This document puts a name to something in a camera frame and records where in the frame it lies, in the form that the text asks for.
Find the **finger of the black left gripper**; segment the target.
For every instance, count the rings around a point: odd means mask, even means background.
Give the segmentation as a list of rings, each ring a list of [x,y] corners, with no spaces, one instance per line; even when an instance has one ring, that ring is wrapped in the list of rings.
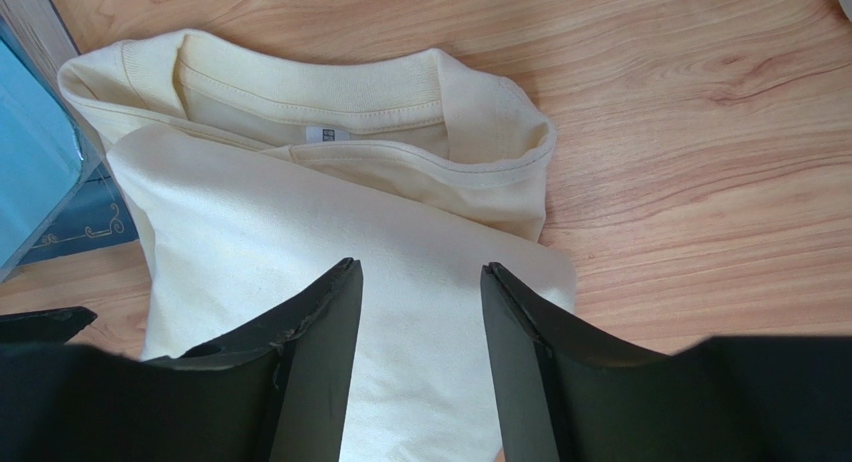
[[[65,343],[97,319],[82,306],[1,316],[1,343]]]

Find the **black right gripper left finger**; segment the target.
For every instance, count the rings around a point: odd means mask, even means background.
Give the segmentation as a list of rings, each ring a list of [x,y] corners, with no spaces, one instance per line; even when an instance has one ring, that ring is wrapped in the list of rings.
[[[151,461],[334,460],[340,451],[363,273],[345,258],[302,292],[177,358],[177,404],[144,446]]]

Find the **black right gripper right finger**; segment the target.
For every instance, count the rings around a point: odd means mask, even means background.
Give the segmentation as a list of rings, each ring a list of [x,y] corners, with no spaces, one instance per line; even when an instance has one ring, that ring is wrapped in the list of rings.
[[[500,263],[483,267],[480,293],[505,459],[582,460],[566,384],[572,364],[582,370],[630,367],[663,354],[582,320]]]

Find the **cream t-shirt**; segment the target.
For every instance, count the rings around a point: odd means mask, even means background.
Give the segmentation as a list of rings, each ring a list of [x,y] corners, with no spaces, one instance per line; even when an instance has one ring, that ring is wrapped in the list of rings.
[[[142,355],[176,357],[344,258],[363,299],[340,457],[491,461],[483,324],[498,262],[572,310],[543,246],[557,131],[513,81],[439,49],[362,65],[280,59],[185,29],[65,62],[152,287]]]

